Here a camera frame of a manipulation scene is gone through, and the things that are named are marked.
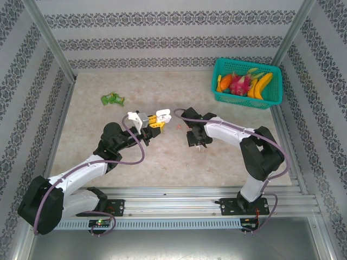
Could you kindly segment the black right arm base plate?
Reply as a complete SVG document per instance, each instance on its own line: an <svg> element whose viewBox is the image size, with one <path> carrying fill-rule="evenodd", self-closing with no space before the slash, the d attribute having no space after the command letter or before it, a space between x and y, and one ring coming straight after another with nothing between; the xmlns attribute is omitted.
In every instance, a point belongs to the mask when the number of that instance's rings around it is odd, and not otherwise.
<svg viewBox="0 0 347 260"><path fill-rule="evenodd" d="M221 198L214 201L214 203L220 206L223 216L245 216L256 215L257 213L261 216L269 215L269 207L266 198L258 198L252 203L248 201L241 202L241 200L236 198Z"/></svg>

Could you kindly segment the grey metal front panel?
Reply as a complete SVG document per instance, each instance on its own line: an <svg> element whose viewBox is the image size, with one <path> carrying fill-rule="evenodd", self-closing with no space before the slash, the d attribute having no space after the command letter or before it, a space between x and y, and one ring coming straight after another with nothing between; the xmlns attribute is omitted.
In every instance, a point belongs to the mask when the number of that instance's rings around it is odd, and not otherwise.
<svg viewBox="0 0 347 260"><path fill-rule="evenodd" d="M26 227L14 260L338 260L318 217L271 219L255 234L237 229L85 230L34 236Z"/></svg>

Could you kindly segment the pink toy dragon fruit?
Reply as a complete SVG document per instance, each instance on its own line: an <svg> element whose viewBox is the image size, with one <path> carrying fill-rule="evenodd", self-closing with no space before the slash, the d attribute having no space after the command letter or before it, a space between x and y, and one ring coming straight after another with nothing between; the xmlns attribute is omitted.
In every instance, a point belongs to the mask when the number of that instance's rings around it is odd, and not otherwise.
<svg viewBox="0 0 347 260"><path fill-rule="evenodd" d="M235 78L229 86L231 94L238 96L246 95L252 87L251 81L252 75L250 73L240 77L239 79Z"/></svg>

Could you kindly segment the teal plastic basket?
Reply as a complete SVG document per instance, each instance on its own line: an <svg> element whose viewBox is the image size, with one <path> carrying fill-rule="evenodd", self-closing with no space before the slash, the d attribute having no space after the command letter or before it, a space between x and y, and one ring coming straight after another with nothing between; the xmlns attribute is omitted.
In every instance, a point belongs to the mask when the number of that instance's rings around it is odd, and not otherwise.
<svg viewBox="0 0 347 260"><path fill-rule="evenodd" d="M226 76L232 72L237 75L245 75L247 70L258 68L262 73L272 73L273 78L261 93L262 100L254 99L246 96L238 96L217 92L218 76ZM213 75L211 79L211 91L214 94L215 100L234 105L242 105L258 109L267 109L274 105L279 105L282 102L282 74L278 67L270 66L261 63L248 61L233 60L229 58L218 58L214 65Z"/></svg>

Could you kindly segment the white earbud charging case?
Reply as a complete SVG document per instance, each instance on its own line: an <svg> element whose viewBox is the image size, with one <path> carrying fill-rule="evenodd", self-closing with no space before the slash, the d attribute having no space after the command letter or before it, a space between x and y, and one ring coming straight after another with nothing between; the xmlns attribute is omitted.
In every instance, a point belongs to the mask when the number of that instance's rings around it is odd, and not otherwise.
<svg viewBox="0 0 347 260"><path fill-rule="evenodd" d="M156 111L156 116L165 115L165 114L170 115L170 113L171 113L170 109L161 109L161 110Z"/></svg>

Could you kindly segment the aluminium side rail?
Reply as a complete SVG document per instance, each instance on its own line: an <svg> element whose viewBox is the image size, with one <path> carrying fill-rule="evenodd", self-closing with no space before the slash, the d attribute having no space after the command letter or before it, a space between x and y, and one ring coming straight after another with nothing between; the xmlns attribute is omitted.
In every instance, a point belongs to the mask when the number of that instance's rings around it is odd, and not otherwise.
<svg viewBox="0 0 347 260"><path fill-rule="evenodd" d="M58 124L57 124L56 129L55 129L54 137L52 139L52 145L51 145L49 153L48 153L46 165L45 165L43 173L41 174L41 176L44 177L44 179L47 179L48 177L50 177L50 173L52 171L55 155L56 155L57 148L58 148L59 141L60 141L60 137L61 137L61 134L63 131L63 126L65 124L69 105L70 105L70 102L71 102L71 99L73 96L74 88L75 88L75 82L72 82L69 85L68 91L66 92L63 107L61 109L61 113L59 116L59 121L58 121Z"/></svg>
<svg viewBox="0 0 347 260"><path fill-rule="evenodd" d="M298 185L300 187L301 193L304 195L308 195L309 192L306 188L303 175L301 173L298 161L296 159L295 151L293 149L292 142L290 140L290 136L285 124L285 120L281 113L281 109L279 106L273 106L270 108L270 110L273 117L274 125L277 130L279 141L289 156L289 162L291 164L291 170L290 170L291 179L295 178L298 181Z"/></svg>

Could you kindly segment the aluminium frame post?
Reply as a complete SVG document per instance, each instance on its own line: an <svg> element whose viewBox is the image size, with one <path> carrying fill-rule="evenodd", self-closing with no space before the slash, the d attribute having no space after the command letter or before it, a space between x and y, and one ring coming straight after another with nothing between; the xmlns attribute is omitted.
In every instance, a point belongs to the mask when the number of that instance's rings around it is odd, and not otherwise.
<svg viewBox="0 0 347 260"><path fill-rule="evenodd" d="M300 30L300 27L306 20L316 1L317 0L303 0L298 12L296 13L293 19L293 22L291 23L285 37L283 38L279 46L278 51L272 59L271 65L276 67L280 66L292 42L295 40L295 37Z"/></svg>
<svg viewBox="0 0 347 260"><path fill-rule="evenodd" d="M41 35L43 36L46 44L51 49L53 55L57 59L61 69L67 76L70 82L75 82L76 75L73 72L71 65L69 64L66 56L64 55L56 37L54 36L48 22L46 21L43 13L38 7L35 0L21 0L27 9L29 15L35 22L37 28L39 29Z"/></svg>

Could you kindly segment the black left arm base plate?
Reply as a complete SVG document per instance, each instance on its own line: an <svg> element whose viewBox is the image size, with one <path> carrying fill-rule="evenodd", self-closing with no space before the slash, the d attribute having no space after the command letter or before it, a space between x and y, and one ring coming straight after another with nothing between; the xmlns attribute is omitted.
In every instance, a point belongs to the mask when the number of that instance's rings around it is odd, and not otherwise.
<svg viewBox="0 0 347 260"><path fill-rule="evenodd" d="M108 199L99 202L93 211L109 213L115 217L122 217L124 214L125 201L123 199Z"/></svg>

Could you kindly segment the crumpled green snack wrapper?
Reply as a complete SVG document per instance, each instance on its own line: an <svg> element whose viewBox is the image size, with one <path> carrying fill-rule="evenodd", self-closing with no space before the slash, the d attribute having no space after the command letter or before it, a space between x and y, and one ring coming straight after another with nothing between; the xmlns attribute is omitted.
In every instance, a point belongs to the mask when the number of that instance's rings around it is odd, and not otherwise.
<svg viewBox="0 0 347 260"><path fill-rule="evenodd" d="M123 106L125 98L121 97L117 93L112 92L108 95L103 95L100 100L104 106L108 104L115 104L115 103Z"/></svg>

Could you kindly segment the aluminium mounting rail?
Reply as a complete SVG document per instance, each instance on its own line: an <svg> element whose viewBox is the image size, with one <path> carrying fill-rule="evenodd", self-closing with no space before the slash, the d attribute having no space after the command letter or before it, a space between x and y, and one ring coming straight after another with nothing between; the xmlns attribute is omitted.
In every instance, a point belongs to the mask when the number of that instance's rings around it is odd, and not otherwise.
<svg viewBox="0 0 347 260"><path fill-rule="evenodd" d="M221 216L221 198L236 197L239 187L105 187L111 199L125 201L124 218L209 218ZM274 217L319 215L316 196L302 194L298 185L270 186L264 197Z"/></svg>

